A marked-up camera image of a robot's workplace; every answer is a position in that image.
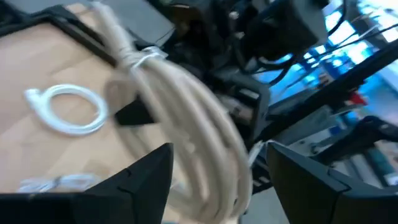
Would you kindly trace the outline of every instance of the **beige cable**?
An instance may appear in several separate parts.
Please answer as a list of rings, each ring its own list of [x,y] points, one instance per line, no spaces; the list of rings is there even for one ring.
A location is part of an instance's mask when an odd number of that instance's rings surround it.
[[[153,57],[158,55],[153,49],[149,54],[133,49],[111,9],[98,2],[93,5],[106,45],[121,70],[105,86],[109,109],[117,112],[138,92],[174,144],[175,158],[187,178],[190,194],[171,188],[169,204],[202,223],[223,223],[242,214],[251,197],[252,177],[246,148],[228,112],[182,67]],[[119,128],[118,133],[135,154],[143,156],[150,151],[130,129]]]

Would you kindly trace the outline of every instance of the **bundled cable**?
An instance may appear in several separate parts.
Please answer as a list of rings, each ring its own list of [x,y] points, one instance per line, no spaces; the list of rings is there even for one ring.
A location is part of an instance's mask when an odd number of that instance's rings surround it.
[[[171,188],[169,204],[202,223],[223,223],[242,214],[251,197],[252,177],[246,148],[228,112],[201,81],[164,60],[158,48],[137,52],[112,10],[99,2],[93,5],[121,71],[106,84],[109,109],[115,113],[135,93],[140,94],[174,144],[177,162],[188,180],[190,194]],[[132,132],[118,132],[130,150],[142,145]],[[145,145],[137,150],[150,151]]]

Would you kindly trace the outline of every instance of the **white wire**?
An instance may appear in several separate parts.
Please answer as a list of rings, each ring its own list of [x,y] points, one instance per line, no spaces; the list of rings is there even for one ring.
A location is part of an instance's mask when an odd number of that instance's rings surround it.
[[[61,120],[53,113],[51,108],[51,98],[61,94],[74,94],[87,99],[97,106],[98,117],[90,124],[83,126]],[[43,93],[40,93],[40,90],[38,89],[30,89],[25,91],[25,97],[29,102],[30,107],[35,110],[37,116],[45,124],[54,130],[72,136],[82,136],[99,130],[99,128],[104,125],[108,116],[108,107],[104,99],[91,90],[81,86],[71,84],[55,85],[48,88]]]
[[[48,192],[53,189],[84,191],[100,182],[93,174],[72,174],[54,179],[33,178],[23,180],[19,193]]]
[[[159,51],[152,48],[145,54],[133,49],[108,6],[98,2],[93,6],[105,43],[124,72],[105,87],[111,112],[129,104],[138,91],[173,143],[175,158],[187,178],[190,195],[172,188],[169,204],[183,216],[206,224],[223,223],[244,213],[251,198],[252,177],[246,148],[228,112],[191,73],[156,58]],[[128,129],[119,128],[118,133],[128,148],[143,148],[144,153],[151,150],[135,141]]]

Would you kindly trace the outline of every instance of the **wooden surface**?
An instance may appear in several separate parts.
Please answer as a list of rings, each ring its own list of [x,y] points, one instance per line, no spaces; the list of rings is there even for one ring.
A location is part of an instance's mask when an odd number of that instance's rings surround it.
[[[68,7],[95,28],[92,12],[80,4]],[[68,137],[44,126],[29,108],[23,92],[72,83],[103,95],[113,68],[49,24],[41,24],[0,38],[0,192],[15,192],[22,180],[82,172],[105,179],[132,164],[136,158],[124,148],[110,120],[98,132]],[[63,119],[89,123],[96,108],[78,96],[53,99]],[[164,143],[157,128],[149,126],[153,148]],[[179,216],[167,208],[165,220]]]

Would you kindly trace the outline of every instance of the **white cable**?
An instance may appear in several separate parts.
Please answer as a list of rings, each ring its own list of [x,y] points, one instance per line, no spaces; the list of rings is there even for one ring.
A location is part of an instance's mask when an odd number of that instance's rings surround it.
[[[159,59],[159,49],[147,49],[149,54],[137,52],[108,6],[99,2],[93,6],[105,43],[123,72],[115,74],[105,87],[111,113],[129,104],[137,91],[173,143],[175,158],[187,178],[190,195],[171,188],[169,204],[206,224],[223,223],[244,213],[252,177],[246,148],[228,112],[191,73]],[[130,130],[118,128],[118,133],[134,153],[137,147],[139,153],[150,151]],[[198,163],[206,180],[201,178]]]
[[[19,193],[48,192],[53,189],[84,191],[100,182],[93,174],[72,174],[54,179],[33,178],[23,180]]]
[[[51,108],[51,98],[61,94],[74,94],[87,99],[97,106],[98,117],[90,124],[83,126],[61,120],[53,113]],[[25,97],[30,107],[35,110],[37,116],[45,124],[61,133],[72,136],[82,136],[99,130],[99,128],[104,125],[108,116],[108,107],[104,99],[91,90],[81,86],[71,84],[55,85],[48,88],[43,93],[40,93],[38,89],[29,89],[25,91]]]

